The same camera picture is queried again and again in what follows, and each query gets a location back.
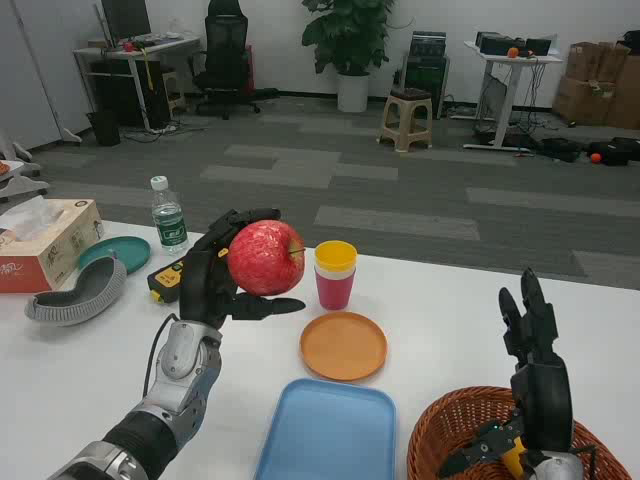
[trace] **green leaves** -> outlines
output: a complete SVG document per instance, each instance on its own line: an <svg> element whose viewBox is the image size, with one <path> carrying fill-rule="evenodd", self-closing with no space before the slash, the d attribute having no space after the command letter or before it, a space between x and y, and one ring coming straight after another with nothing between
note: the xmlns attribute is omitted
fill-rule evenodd
<svg viewBox="0 0 640 480"><path fill-rule="evenodd" d="M394 1L302 0L311 12L328 12L314 19L302 35L304 46L316 45L316 72L332 63L340 73L366 75L369 65L388 62L384 39Z"/></svg>

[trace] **office chair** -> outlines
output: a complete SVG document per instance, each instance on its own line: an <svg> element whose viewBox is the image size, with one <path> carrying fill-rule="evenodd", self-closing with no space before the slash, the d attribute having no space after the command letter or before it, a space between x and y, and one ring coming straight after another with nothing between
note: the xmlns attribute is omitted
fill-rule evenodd
<svg viewBox="0 0 640 480"><path fill-rule="evenodd" d="M196 107L197 114L202 114L203 107L213 105L222 106L224 120L229 120L231 105L250 105L260 113L246 92L250 74L245 53L248 25L238 0L211 0L205 19L207 51L198 52L206 56L205 70L196 74L194 57L188 59L193 83L207 97Z"/></svg>

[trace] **robotic hand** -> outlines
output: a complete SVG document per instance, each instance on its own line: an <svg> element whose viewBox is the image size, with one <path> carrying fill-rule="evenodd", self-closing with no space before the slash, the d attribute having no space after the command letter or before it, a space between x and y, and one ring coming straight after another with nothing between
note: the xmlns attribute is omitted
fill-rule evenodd
<svg viewBox="0 0 640 480"><path fill-rule="evenodd" d="M558 338L553 306L545 302L531 269L522 275L521 290L524 315L506 288L498 296L507 325L507 352L518 359L511 377L516 408L509 422L495 420L483 425L470 445L450 455L438 472L440 478L461 473L476 463L500 461L518 437L527 449L520 459L524 479L583 478L582 462L576 456L581 452L571 449L574 423L567 367L553 351L553 341Z"/></svg>
<svg viewBox="0 0 640 480"><path fill-rule="evenodd" d="M280 218L274 209L231 210L213 223L184 258L180 317L167 318L154 339L142 401L102 441L92 442L49 480L156 480L200 429L207 399L220 374L220 328L234 320L262 320L302 310L299 300L268 300L238 294L224 256L233 238L250 223ZM167 343L155 347L171 319Z"/></svg>

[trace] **gray shoe insole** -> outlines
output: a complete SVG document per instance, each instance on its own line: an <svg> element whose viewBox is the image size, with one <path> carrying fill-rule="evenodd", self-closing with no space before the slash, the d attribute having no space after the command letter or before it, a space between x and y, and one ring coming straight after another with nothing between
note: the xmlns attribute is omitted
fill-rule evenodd
<svg viewBox="0 0 640 480"><path fill-rule="evenodd" d="M120 260L99 258L80 272L73 290L39 293L29 299L25 314L37 322L61 327L85 322L118 299L126 279L127 269Z"/></svg>

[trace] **potted plant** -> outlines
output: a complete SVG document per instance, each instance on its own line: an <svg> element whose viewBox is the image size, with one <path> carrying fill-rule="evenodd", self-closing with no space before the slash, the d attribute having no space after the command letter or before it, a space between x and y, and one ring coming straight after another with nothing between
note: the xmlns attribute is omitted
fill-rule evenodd
<svg viewBox="0 0 640 480"><path fill-rule="evenodd" d="M332 63L338 72L338 109L364 112L369 93L369 65L388 62L387 16L395 0L303 0L309 11L323 13L302 35L315 45L316 73Z"/></svg>

